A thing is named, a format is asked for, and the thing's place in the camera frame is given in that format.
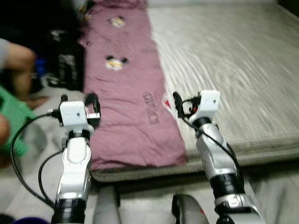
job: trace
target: green object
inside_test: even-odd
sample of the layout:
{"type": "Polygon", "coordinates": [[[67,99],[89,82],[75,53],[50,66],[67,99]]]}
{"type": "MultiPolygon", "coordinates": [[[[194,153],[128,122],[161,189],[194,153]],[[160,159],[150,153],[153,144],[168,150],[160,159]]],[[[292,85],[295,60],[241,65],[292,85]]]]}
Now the green object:
{"type": "MultiPolygon", "coordinates": [[[[24,103],[12,96],[7,90],[0,86],[0,114],[6,117],[10,123],[10,135],[7,142],[0,147],[0,151],[9,152],[13,137],[28,119],[35,118],[35,114],[24,103]]],[[[18,156],[28,151],[27,145],[18,138],[15,142],[15,151],[18,156]]]]}

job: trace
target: black cable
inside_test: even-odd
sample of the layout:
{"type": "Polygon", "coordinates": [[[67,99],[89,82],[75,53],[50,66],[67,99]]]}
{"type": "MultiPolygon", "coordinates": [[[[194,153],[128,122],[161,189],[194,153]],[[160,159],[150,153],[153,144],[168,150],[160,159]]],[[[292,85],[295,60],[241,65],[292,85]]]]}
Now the black cable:
{"type": "Polygon", "coordinates": [[[29,126],[32,122],[34,122],[37,119],[43,118],[43,117],[47,117],[49,116],[49,114],[44,114],[44,115],[40,115],[34,119],[31,119],[29,122],[27,122],[26,124],[24,124],[19,130],[18,132],[15,134],[12,143],[10,145],[10,157],[11,157],[11,161],[13,164],[13,168],[14,171],[17,175],[17,177],[19,178],[20,182],[23,184],[23,186],[35,197],[37,197],[39,200],[41,200],[42,202],[46,203],[48,206],[50,206],[51,208],[54,209],[54,203],[49,202],[48,200],[44,199],[42,196],[40,196],[38,193],[36,193],[33,189],[31,189],[30,186],[28,186],[25,182],[25,180],[22,177],[22,174],[17,166],[16,160],[15,160],[15,151],[14,151],[14,145],[16,140],[18,139],[19,135],[27,128],[27,126],[29,126]]]}
{"type": "Polygon", "coordinates": [[[64,151],[61,150],[57,153],[54,153],[53,155],[49,156],[47,159],[45,159],[45,161],[41,164],[41,166],[39,167],[39,170],[38,170],[38,184],[39,184],[39,188],[41,189],[41,192],[43,194],[43,196],[45,197],[45,199],[47,201],[49,201],[50,203],[54,204],[54,202],[48,197],[47,193],[45,192],[44,188],[43,188],[43,182],[42,182],[42,173],[43,173],[43,167],[46,165],[46,163],[52,159],[54,156],[62,153],[64,151]]]}
{"type": "Polygon", "coordinates": [[[179,111],[178,111],[179,116],[182,118],[182,120],[183,120],[188,126],[194,128],[194,129],[195,129],[196,131],[198,131],[200,134],[203,134],[203,135],[207,136],[209,139],[211,139],[213,142],[215,142],[216,145],[218,145],[224,152],[226,152],[226,153],[229,155],[229,157],[230,157],[230,158],[234,161],[234,163],[235,163],[237,172],[238,172],[238,174],[239,174],[239,176],[240,176],[240,179],[241,179],[241,181],[242,181],[242,184],[243,184],[243,186],[244,186],[244,177],[243,177],[243,173],[241,172],[240,164],[239,164],[239,162],[238,162],[238,160],[237,160],[237,157],[236,157],[236,155],[235,155],[233,149],[231,148],[231,146],[227,143],[227,147],[228,147],[229,150],[230,150],[230,152],[229,152],[225,147],[223,147],[222,144],[220,144],[219,142],[217,142],[213,137],[211,137],[211,136],[208,135],[207,133],[205,133],[205,132],[203,132],[202,130],[200,130],[198,127],[196,127],[196,126],[190,124],[188,121],[186,121],[186,120],[185,120],[185,117],[184,117],[184,113],[183,113],[183,111],[184,111],[183,104],[184,104],[185,102],[192,102],[192,100],[187,99],[187,100],[184,100],[184,101],[180,104],[180,106],[179,106],[179,111]]]}

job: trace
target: gray sleeve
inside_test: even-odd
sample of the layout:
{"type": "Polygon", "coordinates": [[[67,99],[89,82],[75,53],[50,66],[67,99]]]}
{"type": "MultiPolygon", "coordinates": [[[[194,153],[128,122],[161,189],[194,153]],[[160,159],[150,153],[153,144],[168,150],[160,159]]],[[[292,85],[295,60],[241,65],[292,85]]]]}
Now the gray sleeve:
{"type": "Polygon", "coordinates": [[[0,73],[4,69],[5,60],[7,57],[8,41],[0,38],[0,73]]]}

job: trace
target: pink blanket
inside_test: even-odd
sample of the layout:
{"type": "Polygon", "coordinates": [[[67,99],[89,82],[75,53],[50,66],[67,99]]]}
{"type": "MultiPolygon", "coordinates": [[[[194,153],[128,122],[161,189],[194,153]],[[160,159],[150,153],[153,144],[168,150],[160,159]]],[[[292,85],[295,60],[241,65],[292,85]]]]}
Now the pink blanket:
{"type": "Polygon", "coordinates": [[[163,104],[164,75],[144,7],[98,3],[88,26],[84,91],[97,93],[102,108],[92,170],[183,164],[185,146],[163,104]]]}

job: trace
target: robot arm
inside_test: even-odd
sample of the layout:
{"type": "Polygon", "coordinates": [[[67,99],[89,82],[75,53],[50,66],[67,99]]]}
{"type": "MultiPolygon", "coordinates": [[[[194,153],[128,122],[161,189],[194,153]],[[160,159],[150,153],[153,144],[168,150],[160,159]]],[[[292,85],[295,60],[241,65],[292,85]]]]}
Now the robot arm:
{"type": "Polygon", "coordinates": [[[178,116],[196,131],[196,146],[213,189],[215,211],[220,216],[217,224],[265,224],[250,196],[245,194],[236,158],[229,152],[218,126],[212,123],[218,109],[220,93],[202,91],[197,97],[187,100],[192,103],[190,114],[184,113],[185,101],[182,101],[179,94],[174,93],[173,96],[178,116]]]}
{"type": "Polygon", "coordinates": [[[91,181],[89,140],[100,121],[98,97],[90,94],[85,104],[81,101],[67,101],[67,96],[62,96],[59,110],[52,112],[66,128],[69,137],[62,157],[64,171],[57,190],[52,224],[84,223],[91,181]],[[86,113],[85,104],[90,103],[93,103],[95,113],[86,113]]]}

